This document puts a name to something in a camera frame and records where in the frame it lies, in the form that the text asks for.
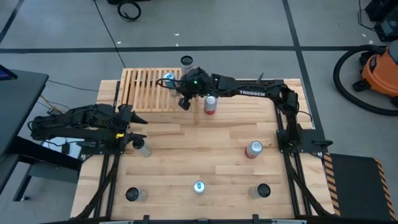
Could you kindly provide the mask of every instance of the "black mat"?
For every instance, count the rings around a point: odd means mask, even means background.
[[[340,213],[345,218],[392,220],[388,190],[378,161],[368,157],[331,154]]]

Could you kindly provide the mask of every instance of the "black desk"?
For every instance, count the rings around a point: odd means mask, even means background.
[[[79,170],[81,162],[17,136],[49,76],[11,71],[18,79],[0,81],[0,194],[17,163],[26,162],[31,166],[17,191],[16,199],[20,199],[31,178],[30,168],[36,162],[44,161],[73,170]]]
[[[18,163],[18,154],[6,154],[30,111],[32,111],[45,82],[46,74],[11,70],[18,79],[0,81],[0,193]]]

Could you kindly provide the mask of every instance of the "bracket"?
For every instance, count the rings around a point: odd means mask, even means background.
[[[276,131],[278,138],[279,150],[282,153],[292,152],[291,146],[286,143],[286,130],[280,129]],[[301,130],[301,144],[296,149],[298,152],[309,153],[326,153],[327,147],[333,144],[333,141],[325,140],[321,132],[316,129],[302,129]]]

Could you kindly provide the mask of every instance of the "black hose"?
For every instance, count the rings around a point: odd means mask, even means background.
[[[124,4],[132,4],[134,7],[136,7],[138,9],[138,15],[136,17],[130,17],[126,12],[121,10]],[[125,0],[118,4],[118,14],[125,21],[136,21],[141,16],[141,7],[139,7],[139,5],[134,0]]]
[[[370,105],[368,103],[363,102],[362,100],[358,99],[357,97],[353,96],[349,93],[341,84],[340,81],[340,70],[343,66],[344,62],[351,57],[353,54],[362,52],[362,51],[369,51],[373,54],[383,54],[386,50],[383,47],[378,47],[375,45],[361,45],[356,47],[353,50],[349,50],[345,53],[338,61],[333,71],[333,81],[336,85],[337,90],[350,102],[354,103],[355,105],[359,106],[360,108],[366,109],[370,112],[386,115],[386,116],[398,116],[398,110],[387,110],[383,108],[378,108],[377,106]]]

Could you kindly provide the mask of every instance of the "red soda can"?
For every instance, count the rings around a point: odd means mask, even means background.
[[[259,141],[250,142],[249,146],[244,151],[244,154],[249,159],[256,158],[262,152],[262,144]]]
[[[212,115],[216,112],[217,98],[214,96],[206,96],[205,98],[205,113]]]

